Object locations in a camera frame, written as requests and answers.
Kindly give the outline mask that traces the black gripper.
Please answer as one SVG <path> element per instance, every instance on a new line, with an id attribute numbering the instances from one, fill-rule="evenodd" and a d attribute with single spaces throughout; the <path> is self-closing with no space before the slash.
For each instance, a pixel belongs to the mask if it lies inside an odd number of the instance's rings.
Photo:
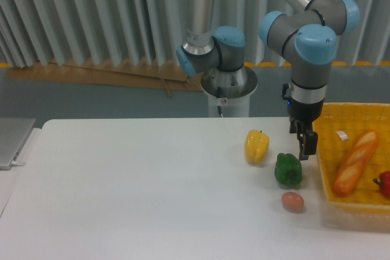
<path id="1" fill-rule="evenodd" d="M 284 83 L 282 99 L 287 101 L 287 111 L 291 118 L 289 132 L 302 133 L 302 122 L 312 123 L 320 115 L 324 103 L 324 87 L 302 88 L 295 83 Z M 307 160 L 315 155 L 318 135 L 308 131 L 300 135 L 300 160 Z"/>

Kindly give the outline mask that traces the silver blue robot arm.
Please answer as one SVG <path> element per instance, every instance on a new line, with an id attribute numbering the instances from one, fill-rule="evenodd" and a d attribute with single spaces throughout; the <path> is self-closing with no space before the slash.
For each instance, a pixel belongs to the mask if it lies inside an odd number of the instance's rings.
<path id="1" fill-rule="evenodd" d="M 211 117 L 246 117 L 258 79 L 244 66 L 244 33 L 232 26 L 211 28 L 214 0 L 188 0 L 187 30 L 176 56 L 188 76 L 201 75 Z M 313 122 L 321 115 L 337 50 L 337 37 L 356 28 L 360 11 L 353 0 L 286 0 L 295 15 L 269 12 L 261 21 L 261 41 L 292 65 L 282 87 L 290 132 L 299 141 L 299 158 L 316 153 Z"/>

